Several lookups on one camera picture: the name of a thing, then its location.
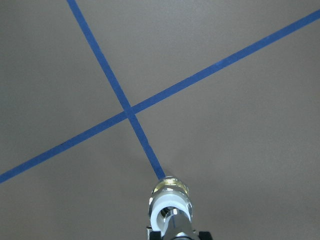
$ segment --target blue line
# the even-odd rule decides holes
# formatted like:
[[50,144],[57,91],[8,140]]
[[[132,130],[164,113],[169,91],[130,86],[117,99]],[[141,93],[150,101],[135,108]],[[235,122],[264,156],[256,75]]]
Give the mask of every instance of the blue line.
[[[170,97],[171,95],[189,87],[190,85],[208,77],[209,75],[218,72],[219,70],[239,61],[242,58],[245,58],[246,56],[258,51],[259,49],[266,47],[267,45],[293,33],[294,31],[297,31],[297,30],[305,27],[306,25],[308,25],[318,19],[320,19],[320,9],[307,15],[306,17],[303,17],[302,19],[290,24],[289,26],[286,26],[286,27],[282,28],[281,30],[261,39],[260,41],[257,41],[248,47],[245,47],[244,49],[226,57],[225,59],[197,72],[196,74],[194,74],[194,75],[178,82],[177,84],[159,92],[158,94],[155,94],[155,95],[149,97],[148,99],[133,106],[131,109],[134,114],[137,114],[137,113],[151,107],[152,105]],[[55,155],[72,148],[73,146],[93,137],[94,135],[110,128],[111,126],[120,123],[124,119],[126,119],[126,114],[124,112],[121,112],[121,113],[109,118],[108,120],[86,130],[85,132],[80,133],[79,135],[65,141],[64,143],[49,149],[48,151],[16,166],[15,168],[13,168],[7,172],[4,172],[3,174],[0,175],[0,183],[3,183],[5,181],[7,181],[8,179],[13,178],[14,176],[54,157]]]
[[111,118],[109,118],[108,120],[105,120],[101,123],[99,123],[98,125],[74,136],[73,138],[70,138],[69,140],[63,142],[60,145],[57,145],[43,153],[41,153],[38,156],[35,156],[34,158],[31,158],[30,160],[10,169],[9,171],[6,171],[5,173],[0,175],[0,184],[9,180],[10,178],[13,178],[14,176],[23,173],[24,171],[54,157],[55,155],[58,155],[70,148],[72,148],[73,146],[82,143],[83,141],[93,137],[94,135],[101,133],[102,131],[112,127],[113,125],[116,125],[120,122],[122,122],[123,120],[125,120],[126,114],[125,112],[121,112]]
[[91,32],[83,14],[81,13],[80,8],[78,7],[77,3],[75,0],[67,0],[70,9],[75,17],[75,19],[77,20],[88,44],[90,45],[96,59],[98,60],[106,78],[108,79],[114,93],[116,94],[127,118],[129,119],[131,126],[134,129],[134,132],[136,134],[136,136],[138,137],[145,154],[147,155],[151,166],[156,174],[156,176],[158,177],[158,179],[164,178],[166,175],[153,151],[153,149],[151,148],[147,136],[144,132],[144,130],[142,129],[137,116],[134,114],[134,112],[132,111],[131,105],[124,93],[124,91],[122,90],[115,74],[113,73],[106,57],[104,56],[104,54],[102,53],[93,33]]
[[135,114],[320,19],[320,9],[133,106]]

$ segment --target gray surface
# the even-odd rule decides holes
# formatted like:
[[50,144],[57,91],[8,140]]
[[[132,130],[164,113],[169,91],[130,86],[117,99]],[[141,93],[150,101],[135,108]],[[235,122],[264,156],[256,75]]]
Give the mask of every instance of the gray surface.
[[[132,105],[319,1],[79,1]],[[121,112],[66,2],[0,3],[1,172]],[[139,113],[194,227],[320,238],[320,22]],[[145,239],[157,179],[129,122],[0,186],[0,238]]]

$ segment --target robotic arm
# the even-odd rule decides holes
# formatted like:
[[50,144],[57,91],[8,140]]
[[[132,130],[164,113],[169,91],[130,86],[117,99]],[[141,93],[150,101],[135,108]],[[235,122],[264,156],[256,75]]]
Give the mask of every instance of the robotic arm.
[[148,240],[213,240],[210,232],[193,230],[188,187],[173,176],[161,179],[149,200]]

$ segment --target blue tape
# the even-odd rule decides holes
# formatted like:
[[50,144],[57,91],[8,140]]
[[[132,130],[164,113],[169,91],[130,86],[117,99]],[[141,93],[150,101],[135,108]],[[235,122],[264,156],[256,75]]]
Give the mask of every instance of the blue tape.
[[160,166],[160,163],[153,151],[153,149],[151,148],[147,136],[144,132],[144,130],[142,129],[137,116],[134,114],[134,112],[132,111],[131,105],[124,93],[124,91],[122,90],[115,74],[113,73],[106,57],[104,56],[104,54],[102,53],[96,39],[95,36],[93,35],[93,33],[91,32],[83,14],[81,13],[80,8],[78,7],[77,3],[75,0],[67,0],[70,9],[75,17],[75,19],[77,20],[88,44],[90,45],[96,59],[98,60],[106,78],[108,79],[114,93],[116,94],[116,97],[118,98],[127,118],[129,119],[131,126],[134,129],[134,132],[136,134],[136,136],[138,137],[143,150],[145,152],[145,154],[147,155],[149,162],[151,163],[151,166],[156,174],[156,176],[158,177],[158,179],[164,178],[166,175],[162,169],[162,167]]
[[0,184],[13,178],[14,176],[23,173],[24,171],[54,157],[55,155],[58,155],[73,146],[82,143],[83,141],[93,137],[94,135],[101,133],[102,131],[112,127],[113,125],[116,125],[123,120],[127,119],[125,112],[121,112],[108,120],[105,120],[98,125],[74,136],[73,138],[70,138],[69,140],[63,142],[60,145],[57,145],[43,153],[41,153],[38,156],[35,156],[34,158],[31,158],[30,160],[10,169],[9,171],[6,171],[5,173],[0,175]]
[[133,106],[135,114],[320,19],[320,9]]
[[[216,72],[218,72],[219,70],[226,68],[227,66],[239,61],[242,58],[245,58],[247,56],[249,56],[250,54],[268,46],[269,44],[293,33],[294,31],[297,31],[303,27],[305,27],[306,25],[316,21],[320,19],[320,9],[301,18],[300,20],[282,28],[281,30],[253,43],[252,45],[243,48],[242,50],[226,57],[225,59],[197,72],[196,74],[176,83],[175,85],[149,97],[148,99],[138,103],[137,105],[133,106],[131,108],[131,111],[133,112],[133,114],[137,114],[149,107],[151,107],[152,105],[170,97],[171,95],[189,87],[192,84],[195,84],[196,82],[208,77],[211,74],[214,74]],[[109,127],[120,123],[121,121],[123,121],[124,119],[126,119],[126,114],[124,112],[121,112],[111,118],[109,118],[108,120],[88,129],[87,131],[80,133],[79,135],[65,141],[64,143],[55,146],[51,149],[49,149],[48,151],[22,163],[21,165],[16,166],[15,168],[3,173],[0,175],[0,183],[5,182],[6,180],[54,157],[55,155],[62,153],[66,150],[68,150],[69,148],[72,148],[73,146],[93,137],[94,135],[108,129]],[[147,146],[148,145],[148,140],[146,140],[146,142],[143,143],[143,145]]]

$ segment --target black plastic part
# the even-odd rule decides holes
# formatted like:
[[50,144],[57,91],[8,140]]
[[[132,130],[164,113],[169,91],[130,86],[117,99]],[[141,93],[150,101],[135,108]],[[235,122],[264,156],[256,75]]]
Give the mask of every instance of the black plastic part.
[[149,240],[161,240],[161,232],[160,231],[150,232],[150,239]]
[[209,231],[200,231],[199,232],[199,238],[201,240],[214,240]]

